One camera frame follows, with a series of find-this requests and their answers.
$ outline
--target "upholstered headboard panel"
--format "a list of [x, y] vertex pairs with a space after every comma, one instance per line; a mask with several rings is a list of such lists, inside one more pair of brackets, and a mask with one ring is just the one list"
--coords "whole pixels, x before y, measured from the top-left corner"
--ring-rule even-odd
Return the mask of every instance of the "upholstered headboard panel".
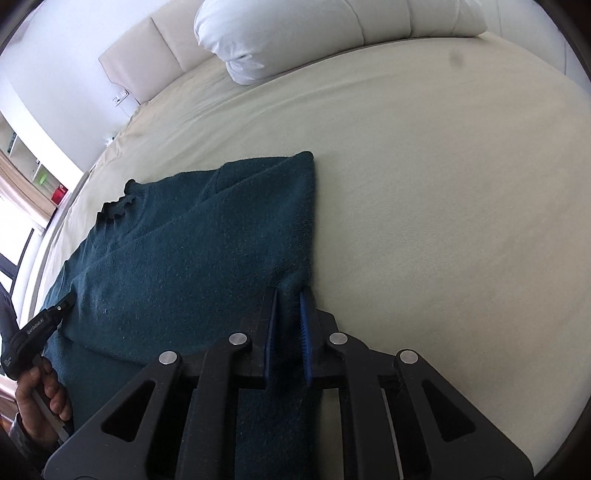
[[212, 57], [193, 33], [202, 2], [171, 0], [130, 28], [99, 57], [109, 80], [144, 103]]

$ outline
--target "bed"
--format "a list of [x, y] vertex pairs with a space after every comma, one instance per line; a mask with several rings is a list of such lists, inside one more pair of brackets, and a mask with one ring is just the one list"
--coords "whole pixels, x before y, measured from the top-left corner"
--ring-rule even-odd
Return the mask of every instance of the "bed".
[[[591, 395], [590, 128], [578, 85], [491, 33], [362, 48], [254, 86], [208, 57], [101, 156], [38, 302], [127, 180], [310, 150], [319, 307], [370, 348], [419, 351], [539, 472]], [[336, 402], [325, 478], [342, 474]]]

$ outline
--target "hand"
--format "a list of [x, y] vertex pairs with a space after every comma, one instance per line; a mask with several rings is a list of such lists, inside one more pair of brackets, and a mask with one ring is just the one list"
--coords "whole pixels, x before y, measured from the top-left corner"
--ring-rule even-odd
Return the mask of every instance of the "hand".
[[31, 394], [42, 382], [45, 395], [51, 400], [49, 404], [51, 411], [59, 415], [63, 421], [68, 421], [72, 417], [72, 405], [66, 389], [57, 380], [57, 373], [51, 366], [51, 362], [45, 357], [43, 357], [41, 368], [43, 374], [39, 367], [33, 367], [21, 374], [18, 378], [15, 397], [23, 428], [34, 442], [50, 450], [58, 439], [57, 433], [49, 425]]

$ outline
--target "wall socket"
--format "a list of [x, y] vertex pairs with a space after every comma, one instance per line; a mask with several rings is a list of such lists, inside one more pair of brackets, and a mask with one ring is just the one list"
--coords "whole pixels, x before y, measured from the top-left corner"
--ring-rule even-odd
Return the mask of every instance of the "wall socket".
[[115, 106], [119, 106], [119, 104], [125, 100], [129, 96], [129, 92], [126, 89], [121, 90], [116, 97], [113, 97], [113, 103]]

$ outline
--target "fitted sheet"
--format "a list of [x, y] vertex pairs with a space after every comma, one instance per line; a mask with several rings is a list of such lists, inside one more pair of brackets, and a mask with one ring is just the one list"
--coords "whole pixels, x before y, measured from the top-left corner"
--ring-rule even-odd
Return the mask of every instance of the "fitted sheet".
[[[589, 131], [591, 98], [492, 34], [373, 46], [253, 87], [213, 58], [105, 151], [40, 302], [127, 180], [310, 150], [319, 307], [370, 348], [417, 350], [538, 471], [591, 394]], [[329, 397], [322, 466], [338, 478]]]

